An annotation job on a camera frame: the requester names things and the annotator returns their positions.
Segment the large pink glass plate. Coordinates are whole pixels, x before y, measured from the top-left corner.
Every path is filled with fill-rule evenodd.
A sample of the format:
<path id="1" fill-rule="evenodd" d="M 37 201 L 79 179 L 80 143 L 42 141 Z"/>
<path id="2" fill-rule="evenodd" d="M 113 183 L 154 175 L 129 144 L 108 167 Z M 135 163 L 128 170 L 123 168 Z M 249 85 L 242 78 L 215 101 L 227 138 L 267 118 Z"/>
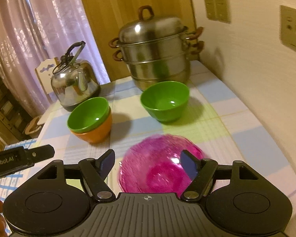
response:
<path id="1" fill-rule="evenodd" d="M 188 150 L 197 159 L 206 157 L 190 140 L 171 134 L 156 134 L 131 146 L 119 168 L 119 185 L 125 193 L 176 193 L 191 183 L 180 156 Z"/>

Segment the green plastic bowl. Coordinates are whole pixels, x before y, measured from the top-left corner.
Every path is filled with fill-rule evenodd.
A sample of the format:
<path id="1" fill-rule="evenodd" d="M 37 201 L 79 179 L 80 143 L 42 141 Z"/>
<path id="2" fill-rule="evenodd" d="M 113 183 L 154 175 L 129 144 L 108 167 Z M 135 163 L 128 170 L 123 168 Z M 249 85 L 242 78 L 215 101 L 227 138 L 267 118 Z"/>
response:
<path id="1" fill-rule="evenodd" d="M 109 112 L 108 100 L 104 97 L 94 97 L 82 102 L 71 112 L 67 126 L 74 133 L 89 132 L 100 126 Z"/>
<path id="2" fill-rule="evenodd" d="M 164 81 L 141 93 L 140 102 L 151 117 L 159 122 L 178 120 L 188 105 L 190 90 L 177 81 Z"/>

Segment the blue white patterned cloth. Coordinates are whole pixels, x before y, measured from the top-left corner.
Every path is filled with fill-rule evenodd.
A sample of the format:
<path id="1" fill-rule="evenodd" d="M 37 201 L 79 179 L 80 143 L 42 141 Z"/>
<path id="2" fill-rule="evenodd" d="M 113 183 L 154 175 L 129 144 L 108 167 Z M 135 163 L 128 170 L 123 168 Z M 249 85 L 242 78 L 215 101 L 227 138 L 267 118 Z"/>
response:
<path id="1" fill-rule="evenodd" d="M 35 146 L 37 142 L 37 138 L 24 140 L 18 143 L 9 144 L 4 147 L 4 150 L 23 147 L 23 148 L 32 148 Z M 0 179 L 0 200 L 4 202 L 6 197 L 11 194 L 17 186 L 21 185 L 21 180 L 25 174 L 25 170 L 21 170 L 16 172 L 10 176 L 4 177 Z"/>

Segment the orange plastic bowl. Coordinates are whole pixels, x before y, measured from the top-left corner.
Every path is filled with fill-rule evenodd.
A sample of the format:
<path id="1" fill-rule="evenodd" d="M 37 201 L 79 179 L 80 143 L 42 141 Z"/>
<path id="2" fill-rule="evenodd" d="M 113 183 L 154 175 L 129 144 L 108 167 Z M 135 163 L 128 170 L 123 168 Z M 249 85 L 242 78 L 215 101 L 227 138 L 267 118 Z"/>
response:
<path id="1" fill-rule="evenodd" d="M 73 133 L 73 135 L 75 135 L 79 139 L 86 141 L 88 143 L 101 143 L 109 135 L 112 129 L 112 123 L 112 112 L 110 111 L 107 119 L 97 128 L 85 133 L 75 133 L 71 130 L 71 133 Z"/>

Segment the slipper on floor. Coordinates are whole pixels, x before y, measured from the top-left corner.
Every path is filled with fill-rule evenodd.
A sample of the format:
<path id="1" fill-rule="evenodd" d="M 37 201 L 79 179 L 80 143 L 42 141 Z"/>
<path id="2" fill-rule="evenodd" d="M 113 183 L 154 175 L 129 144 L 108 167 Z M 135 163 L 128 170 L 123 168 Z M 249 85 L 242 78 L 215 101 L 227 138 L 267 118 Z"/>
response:
<path id="1" fill-rule="evenodd" d="M 42 125 L 39 125 L 38 122 L 41 119 L 41 116 L 33 118 L 24 129 L 25 135 L 28 135 L 32 138 L 37 138 L 41 132 Z"/>

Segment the checkered pastel tablecloth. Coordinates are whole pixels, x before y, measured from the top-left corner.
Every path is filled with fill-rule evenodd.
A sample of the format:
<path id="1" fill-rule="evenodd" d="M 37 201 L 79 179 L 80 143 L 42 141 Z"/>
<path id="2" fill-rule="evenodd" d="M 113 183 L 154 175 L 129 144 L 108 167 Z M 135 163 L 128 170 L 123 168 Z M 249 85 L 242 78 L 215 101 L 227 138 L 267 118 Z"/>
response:
<path id="1" fill-rule="evenodd" d="M 133 144 L 150 135 L 179 135 L 221 164 L 236 159 L 246 161 L 288 196 L 296 214 L 296 174 L 260 121 L 198 61 L 192 62 L 188 87 L 190 101 L 185 114 L 178 121 L 163 125 L 141 106 L 141 92 L 131 77 L 116 80 L 101 88 L 114 113 L 111 135 L 104 143 L 90 145 L 74 137 L 65 123 L 68 112 L 55 105 L 38 139 L 22 141 L 20 145 L 33 148 L 50 144 L 56 158 L 69 163 L 99 156 L 108 148 L 121 159 Z"/>

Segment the stainless steel kettle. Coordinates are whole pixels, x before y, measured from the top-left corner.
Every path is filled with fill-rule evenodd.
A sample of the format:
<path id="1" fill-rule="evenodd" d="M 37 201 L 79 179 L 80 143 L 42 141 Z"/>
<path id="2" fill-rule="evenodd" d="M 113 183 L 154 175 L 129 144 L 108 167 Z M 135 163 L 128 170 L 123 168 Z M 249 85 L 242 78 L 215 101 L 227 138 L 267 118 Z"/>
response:
<path id="1" fill-rule="evenodd" d="M 51 86 L 61 106 L 71 112 L 85 100 L 97 97 L 101 87 L 87 60 L 78 59 L 84 41 L 72 44 L 54 67 Z"/>

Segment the white wooden chair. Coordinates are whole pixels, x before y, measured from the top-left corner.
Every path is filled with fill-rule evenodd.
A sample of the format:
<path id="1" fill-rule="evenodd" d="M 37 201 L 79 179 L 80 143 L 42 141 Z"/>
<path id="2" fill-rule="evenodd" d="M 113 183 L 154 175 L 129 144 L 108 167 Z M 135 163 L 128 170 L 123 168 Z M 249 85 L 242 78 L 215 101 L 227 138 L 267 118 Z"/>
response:
<path id="1" fill-rule="evenodd" d="M 58 63 L 59 63 L 59 60 L 57 57 L 55 57 L 52 59 L 44 60 L 39 64 L 38 67 L 35 68 L 38 81 L 50 104 L 52 104 L 53 102 L 50 97 L 50 93 L 53 92 L 53 89 L 51 86 L 51 77 L 53 75 L 53 70 L 58 65 Z"/>

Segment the stainless steel steamer pot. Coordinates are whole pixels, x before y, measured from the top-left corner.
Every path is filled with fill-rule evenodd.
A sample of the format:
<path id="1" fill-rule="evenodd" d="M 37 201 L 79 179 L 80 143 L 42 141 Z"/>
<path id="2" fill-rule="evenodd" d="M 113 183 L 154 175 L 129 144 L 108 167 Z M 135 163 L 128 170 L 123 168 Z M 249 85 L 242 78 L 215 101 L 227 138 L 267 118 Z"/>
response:
<path id="1" fill-rule="evenodd" d="M 113 60 L 124 62 L 135 86 L 145 90 L 162 81 L 186 83 L 191 74 L 189 57 L 204 49 L 198 38 L 203 27 L 189 32 L 180 18 L 156 17 L 151 6 L 138 9 L 138 20 L 124 25 L 108 45 Z"/>

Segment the lilac curtain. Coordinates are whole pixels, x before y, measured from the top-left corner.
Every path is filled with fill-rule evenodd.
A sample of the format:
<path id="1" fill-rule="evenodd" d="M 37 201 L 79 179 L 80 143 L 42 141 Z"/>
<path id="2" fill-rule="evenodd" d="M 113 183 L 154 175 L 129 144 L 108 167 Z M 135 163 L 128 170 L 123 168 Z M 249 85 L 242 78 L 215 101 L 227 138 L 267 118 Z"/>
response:
<path id="1" fill-rule="evenodd" d="M 100 84 L 108 83 L 81 0 L 0 0 L 0 77 L 30 116 L 49 107 L 36 67 L 79 41 L 86 43 L 81 58 Z"/>

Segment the wooden door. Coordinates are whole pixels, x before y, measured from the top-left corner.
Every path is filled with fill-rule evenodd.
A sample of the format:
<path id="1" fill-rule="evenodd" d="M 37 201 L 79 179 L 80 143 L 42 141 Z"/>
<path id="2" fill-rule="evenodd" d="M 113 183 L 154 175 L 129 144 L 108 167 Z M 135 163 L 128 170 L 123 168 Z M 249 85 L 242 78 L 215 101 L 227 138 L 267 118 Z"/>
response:
<path id="1" fill-rule="evenodd" d="M 129 71 L 125 63 L 113 60 L 114 50 L 108 42 L 118 36 L 122 26 L 138 18 L 139 7 L 150 5 L 157 16 L 177 16 L 190 31 L 197 28 L 192 0 L 82 0 L 82 3 L 112 81 L 129 76 Z"/>

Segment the double wall switch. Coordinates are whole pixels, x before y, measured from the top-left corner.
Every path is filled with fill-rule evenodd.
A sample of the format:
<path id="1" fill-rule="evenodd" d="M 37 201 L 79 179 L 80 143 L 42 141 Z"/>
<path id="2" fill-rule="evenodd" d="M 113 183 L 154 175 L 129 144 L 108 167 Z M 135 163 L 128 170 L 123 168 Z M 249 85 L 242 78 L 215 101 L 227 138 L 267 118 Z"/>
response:
<path id="1" fill-rule="evenodd" d="M 204 0 L 206 16 L 209 20 L 231 23 L 229 0 Z"/>

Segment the wall power socket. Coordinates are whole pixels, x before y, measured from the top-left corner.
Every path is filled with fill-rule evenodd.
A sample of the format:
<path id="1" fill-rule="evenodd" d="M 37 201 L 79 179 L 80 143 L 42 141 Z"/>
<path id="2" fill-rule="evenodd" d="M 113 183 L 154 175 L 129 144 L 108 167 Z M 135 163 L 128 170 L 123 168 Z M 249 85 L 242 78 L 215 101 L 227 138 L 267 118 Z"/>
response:
<path id="1" fill-rule="evenodd" d="M 296 52 L 296 9 L 280 6 L 280 40 Z"/>

